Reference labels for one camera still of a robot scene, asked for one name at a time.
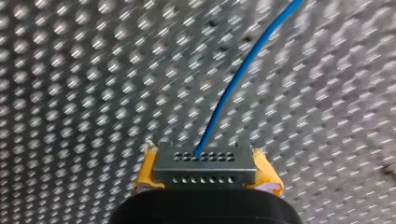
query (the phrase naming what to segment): silver metal block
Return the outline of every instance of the silver metal block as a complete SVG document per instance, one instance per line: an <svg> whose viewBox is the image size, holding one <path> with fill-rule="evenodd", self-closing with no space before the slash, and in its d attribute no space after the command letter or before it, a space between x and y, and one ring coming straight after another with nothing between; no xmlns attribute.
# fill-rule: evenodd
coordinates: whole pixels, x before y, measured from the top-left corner
<svg viewBox="0 0 396 224"><path fill-rule="evenodd" d="M241 189L256 180L249 145L207 147L193 157L194 147L159 146L153 178L167 189Z"/></svg>

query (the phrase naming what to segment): blue wire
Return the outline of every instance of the blue wire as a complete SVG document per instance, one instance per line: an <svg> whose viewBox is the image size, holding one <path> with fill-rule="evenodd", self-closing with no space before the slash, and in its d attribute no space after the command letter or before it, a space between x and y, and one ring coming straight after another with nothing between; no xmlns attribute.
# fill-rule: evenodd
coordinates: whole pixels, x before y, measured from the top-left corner
<svg viewBox="0 0 396 224"><path fill-rule="evenodd" d="M243 75L248 70L248 67L250 66L250 64L254 61L254 59L259 54L260 50L262 49L262 46L268 41L271 34L300 6L300 4L303 1L304 0L292 1L279 14L279 16L268 26L268 28L264 31L264 33L262 33L262 36L260 36L259 40L256 42L256 44L253 46L251 51L248 53L246 59L242 62L241 66L238 68L235 75L233 76L233 79L230 81L230 83L228 84L224 93L221 95L218 105L216 106L215 111L213 112L212 118L210 118L210 121L206 126L204 135L202 136L201 141L199 142L198 146L194 150L194 156L198 157L199 155L201 155L201 152L204 150L204 148L207 144L207 141L210 138L210 135L213 133L216 123L218 122L218 120L220 118L221 111L224 108L224 106L226 105L228 98L230 98L230 96L233 93L233 91L235 90L238 82L241 80Z"/></svg>

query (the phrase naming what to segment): yellow plastic part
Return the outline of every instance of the yellow plastic part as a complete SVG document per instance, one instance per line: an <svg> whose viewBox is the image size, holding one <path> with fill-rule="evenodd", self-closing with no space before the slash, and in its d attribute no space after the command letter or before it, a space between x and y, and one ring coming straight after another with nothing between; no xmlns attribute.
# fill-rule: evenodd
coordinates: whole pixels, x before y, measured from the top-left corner
<svg viewBox="0 0 396 224"><path fill-rule="evenodd" d="M136 193L136 188L138 184L148 184L155 188L165 188L163 183L155 183L152 180L152 166L157 156L158 148L151 145L151 148L146 151L145 160L143 161L142 169L140 170L139 176L134 183L134 192Z"/></svg>
<svg viewBox="0 0 396 224"><path fill-rule="evenodd" d="M155 188L165 188L164 183L155 183L152 180L152 166L157 156L158 148L156 148L152 143L151 147L146 151L145 160L143 161L142 169L135 182L135 193L138 184L148 184ZM261 149L255 149L253 151L253 159L257 167L256 172L256 183L246 185L247 189L255 189L259 185L264 183L276 183L280 186L280 189L273 189L273 193L280 197L283 195L284 185L279 175L276 173L275 169L271 163L265 158Z"/></svg>
<svg viewBox="0 0 396 224"><path fill-rule="evenodd" d="M246 188L255 189L264 183L276 183L280 186L280 189L273 189L273 193L278 197L282 196L285 188L283 181L280 179L271 163L265 158L260 148L253 151L253 159L257 167L256 183L249 184Z"/></svg>

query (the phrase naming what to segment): perforated metal ceiling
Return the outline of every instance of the perforated metal ceiling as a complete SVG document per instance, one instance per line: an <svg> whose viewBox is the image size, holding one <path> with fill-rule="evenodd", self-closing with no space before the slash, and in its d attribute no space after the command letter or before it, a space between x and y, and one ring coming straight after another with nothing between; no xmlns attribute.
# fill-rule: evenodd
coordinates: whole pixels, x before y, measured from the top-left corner
<svg viewBox="0 0 396 224"><path fill-rule="evenodd" d="M0 223L106 223L145 139L196 144L287 3L0 0ZM265 147L306 223L396 222L395 11L306 1L216 130Z"/></svg>

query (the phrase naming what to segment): metal plate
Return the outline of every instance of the metal plate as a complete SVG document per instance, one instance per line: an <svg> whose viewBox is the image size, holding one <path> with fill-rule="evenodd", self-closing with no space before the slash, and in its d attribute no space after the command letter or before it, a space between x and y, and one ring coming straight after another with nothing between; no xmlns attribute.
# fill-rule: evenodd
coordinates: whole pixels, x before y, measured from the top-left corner
<svg viewBox="0 0 396 224"><path fill-rule="evenodd" d="M194 147L161 143L152 168L155 182L167 189L242 189L256 182L256 164L249 144L207 147L193 157Z"/></svg>
<svg viewBox="0 0 396 224"><path fill-rule="evenodd" d="M145 139L196 144L288 1L0 0L0 223L106 223ZM265 147L306 223L395 223L396 6L306 1L213 146Z"/></svg>

